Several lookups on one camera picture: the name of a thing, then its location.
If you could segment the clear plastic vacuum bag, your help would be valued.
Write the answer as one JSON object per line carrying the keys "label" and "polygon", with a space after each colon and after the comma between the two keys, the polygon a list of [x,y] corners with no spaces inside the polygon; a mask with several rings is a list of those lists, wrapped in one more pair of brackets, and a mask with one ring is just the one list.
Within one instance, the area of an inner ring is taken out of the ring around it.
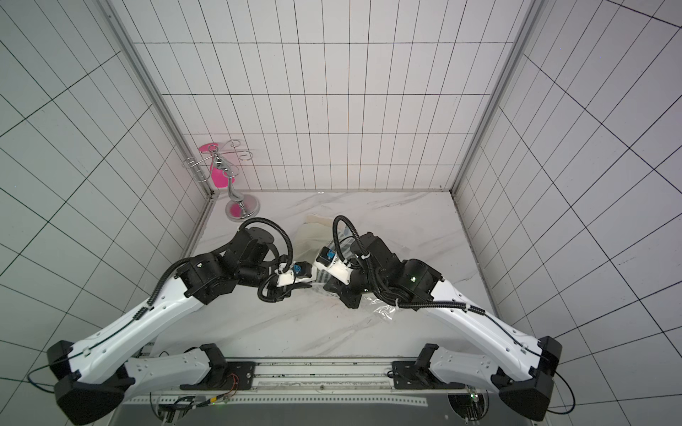
{"label": "clear plastic vacuum bag", "polygon": [[[334,250],[323,247],[313,263],[314,282],[325,284],[331,279],[337,279],[348,284],[351,275],[350,259],[354,257],[350,252],[352,242],[360,242],[361,234],[353,222],[344,215],[333,218],[332,236],[335,245]],[[375,314],[390,321],[399,307],[380,301],[372,293],[362,295],[362,301],[371,305]]]}

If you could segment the light green towel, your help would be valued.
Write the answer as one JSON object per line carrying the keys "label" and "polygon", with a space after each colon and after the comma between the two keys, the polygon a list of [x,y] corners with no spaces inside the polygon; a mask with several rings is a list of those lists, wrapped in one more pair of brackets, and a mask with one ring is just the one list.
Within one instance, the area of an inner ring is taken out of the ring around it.
{"label": "light green towel", "polygon": [[323,247],[334,250],[332,218],[309,215],[292,240],[294,262],[313,264]]}

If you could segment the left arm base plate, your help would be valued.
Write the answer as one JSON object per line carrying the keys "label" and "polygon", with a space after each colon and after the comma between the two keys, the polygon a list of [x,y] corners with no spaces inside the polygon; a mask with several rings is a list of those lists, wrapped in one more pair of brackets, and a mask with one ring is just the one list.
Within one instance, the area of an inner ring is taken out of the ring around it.
{"label": "left arm base plate", "polygon": [[212,367],[197,384],[183,384],[179,388],[190,392],[248,391],[252,388],[257,364],[252,361],[229,361]]}

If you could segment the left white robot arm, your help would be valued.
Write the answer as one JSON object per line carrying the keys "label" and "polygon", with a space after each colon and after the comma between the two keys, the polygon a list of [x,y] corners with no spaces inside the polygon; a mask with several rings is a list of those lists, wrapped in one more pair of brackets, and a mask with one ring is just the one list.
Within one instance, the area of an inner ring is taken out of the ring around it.
{"label": "left white robot arm", "polygon": [[48,367],[57,379],[57,405],[74,425],[95,422],[127,399],[173,387],[208,392],[245,389],[243,365],[231,366],[216,344],[177,355],[138,359],[136,353],[179,320],[238,286],[255,287],[262,297],[281,301],[316,278],[309,262],[284,255],[274,238],[258,227],[239,230],[229,243],[183,258],[162,275],[149,299],[90,337],[49,348]]}

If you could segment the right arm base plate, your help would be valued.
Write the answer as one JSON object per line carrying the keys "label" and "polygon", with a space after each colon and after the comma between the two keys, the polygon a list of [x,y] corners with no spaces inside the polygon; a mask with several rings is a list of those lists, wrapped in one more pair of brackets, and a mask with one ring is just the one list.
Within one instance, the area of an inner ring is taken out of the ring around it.
{"label": "right arm base plate", "polygon": [[463,390],[463,383],[445,383],[438,379],[426,365],[417,361],[394,361],[386,376],[394,383],[396,390]]}

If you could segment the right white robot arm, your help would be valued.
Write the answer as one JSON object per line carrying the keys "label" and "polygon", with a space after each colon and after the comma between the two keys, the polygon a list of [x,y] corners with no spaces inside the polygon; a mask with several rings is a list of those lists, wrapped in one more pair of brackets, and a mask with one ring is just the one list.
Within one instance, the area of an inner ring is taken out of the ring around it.
{"label": "right white robot arm", "polygon": [[358,308],[362,294],[370,292],[389,307],[435,317],[480,350],[474,355],[426,344],[414,361],[392,364],[388,375],[395,388],[487,390],[518,415],[543,421],[561,360],[558,341],[535,338],[507,325],[425,262],[399,259],[372,233],[353,243],[351,252],[353,258],[347,259],[324,247],[314,262],[332,276],[332,287],[347,307]]}

